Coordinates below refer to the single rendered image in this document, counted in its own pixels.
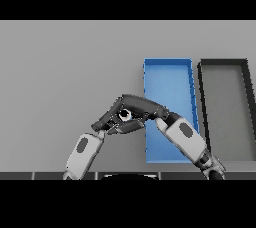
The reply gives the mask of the dark grey bin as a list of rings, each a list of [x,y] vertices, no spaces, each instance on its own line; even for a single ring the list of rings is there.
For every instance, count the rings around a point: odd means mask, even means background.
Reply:
[[[248,60],[197,65],[205,137],[221,161],[256,162],[256,102]]]

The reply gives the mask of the blue bin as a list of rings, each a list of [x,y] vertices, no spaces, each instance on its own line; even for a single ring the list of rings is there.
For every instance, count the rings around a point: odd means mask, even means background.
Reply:
[[[192,60],[145,58],[143,68],[144,97],[178,113],[199,131]],[[146,122],[145,129],[147,163],[189,163],[189,159],[158,130],[153,120]]]

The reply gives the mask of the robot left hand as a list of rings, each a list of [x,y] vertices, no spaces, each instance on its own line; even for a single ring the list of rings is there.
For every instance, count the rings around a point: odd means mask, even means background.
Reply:
[[[122,100],[122,97],[118,97],[110,109],[91,125],[95,132],[105,131],[108,135],[128,134],[144,127],[144,122],[147,118],[145,114],[143,117],[138,117],[130,111],[132,118],[129,121],[123,122],[119,118],[119,112],[125,109]]]

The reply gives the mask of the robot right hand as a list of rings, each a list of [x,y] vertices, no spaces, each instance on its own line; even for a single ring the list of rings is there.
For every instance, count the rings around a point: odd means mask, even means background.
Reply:
[[[172,124],[180,118],[179,114],[171,112],[167,107],[144,97],[123,94],[122,98],[123,107],[138,117],[143,117],[144,114],[147,113],[148,119],[154,120],[156,118],[161,118],[168,124]]]

